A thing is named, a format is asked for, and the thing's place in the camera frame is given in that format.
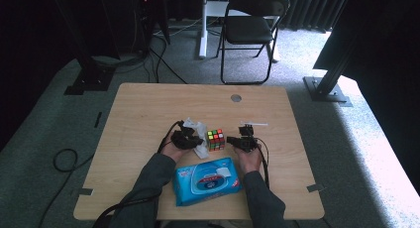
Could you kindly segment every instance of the folding chair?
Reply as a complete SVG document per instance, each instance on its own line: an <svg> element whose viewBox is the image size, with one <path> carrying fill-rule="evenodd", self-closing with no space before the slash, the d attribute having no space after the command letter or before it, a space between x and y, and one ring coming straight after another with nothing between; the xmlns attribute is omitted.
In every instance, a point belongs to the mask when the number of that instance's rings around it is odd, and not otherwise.
<svg viewBox="0 0 420 228"><path fill-rule="evenodd" d="M220 34L219 51L222 51L220 78L225 84L263 84L269 78L272 57L277 40L278 27L281 19L289 8L289 0L231 0L226 8L225 18ZM268 19L273 19L270 26ZM225 42L232 45L262 45L260 48L226 48ZM259 50L258 57L265 46L272 43L266 77L261 81L226 81L223 77L225 66L225 50Z"/></svg>

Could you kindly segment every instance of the black stand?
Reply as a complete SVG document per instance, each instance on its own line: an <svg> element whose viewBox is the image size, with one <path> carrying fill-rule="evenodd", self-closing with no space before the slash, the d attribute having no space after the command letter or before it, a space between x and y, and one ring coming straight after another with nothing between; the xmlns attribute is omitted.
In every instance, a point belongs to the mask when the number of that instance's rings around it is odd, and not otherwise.
<svg viewBox="0 0 420 228"><path fill-rule="evenodd" d="M58 10L67 25L71 50L81 66L81 71L72 86L65 91L65 95L82 95L85 90L106 91L111 82L115 68L101 68L91 57L87 45L74 20L73 14L66 0L54 0Z"/></svg>
<svg viewBox="0 0 420 228"><path fill-rule="evenodd" d="M348 96L345 96L340 89L339 85L334 85L333 89L323 93L322 84L325 78L322 77L303 77L303 80L306 84L306 88L311 95L312 100L314 101L324 101L324 102L338 102L340 106L351 107L352 102Z"/></svg>
<svg viewBox="0 0 420 228"><path fill-rule="evenodd" d="M349 97L343 95L337 82L349 64L349 59L355 48L355 37L337 61L334 68L327 71L324 77L304 77L303 80L314 101L339 102L341 106L351 107Z"/></svg>

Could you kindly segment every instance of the blue package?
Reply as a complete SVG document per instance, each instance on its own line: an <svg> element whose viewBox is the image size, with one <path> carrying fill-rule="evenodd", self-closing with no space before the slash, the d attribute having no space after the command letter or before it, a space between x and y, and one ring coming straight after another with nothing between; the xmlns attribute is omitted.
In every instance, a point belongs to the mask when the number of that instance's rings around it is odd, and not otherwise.
<svg viewBox="0 0 420 228"><path fill-rule="evenodd" d="M176 206L192 205L238 192L241 188L231 158L178 168L173 180Z"/></svg>

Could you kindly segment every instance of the desk leg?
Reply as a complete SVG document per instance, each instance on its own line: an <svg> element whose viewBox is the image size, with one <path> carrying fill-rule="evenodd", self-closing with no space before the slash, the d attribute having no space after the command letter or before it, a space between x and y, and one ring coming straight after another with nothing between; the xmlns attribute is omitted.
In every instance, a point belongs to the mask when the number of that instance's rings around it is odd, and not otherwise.
<svg viewBox="0 0 420 228"><path fill-rule="evenodd" d="M207 12L206 12L207 0L203 0L203 17L202 17L202 29L201 29L201 41L200 41L200 58L206 58L207 53Z"/></svg>

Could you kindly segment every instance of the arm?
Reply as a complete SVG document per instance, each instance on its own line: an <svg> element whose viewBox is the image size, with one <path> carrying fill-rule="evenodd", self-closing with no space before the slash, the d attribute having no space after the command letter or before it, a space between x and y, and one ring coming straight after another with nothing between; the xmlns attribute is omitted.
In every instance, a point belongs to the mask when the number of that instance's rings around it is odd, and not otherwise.
<svg viewBox="0 0 420 228"><path fill-rule="evenodd" d="M244 173L248 209L254 227L287 227L283 215L285 204L266 187L260 174L262 158L259 150L246 153L235 148Z"/></svg>
<svg viewBox="0 0 420 228"><path fill-rule="evenodd" d="M250 171L244 176L248 209L254 227L287 227L283 215L284 202L265 185L259 171Z"/></svg>
<svg viewBox="0 0 420 228"><path fill-rule="evenodd" d="M190 150L180 150L170 142L170 135L166 138L166 146L161 154L154 154L143 167L132 191L122 200L132 201L143 199L161 193L173 176L176 163ZM117 209L112 217L111 228L154 228L158 216L158 200L127 206Z"/></svg>

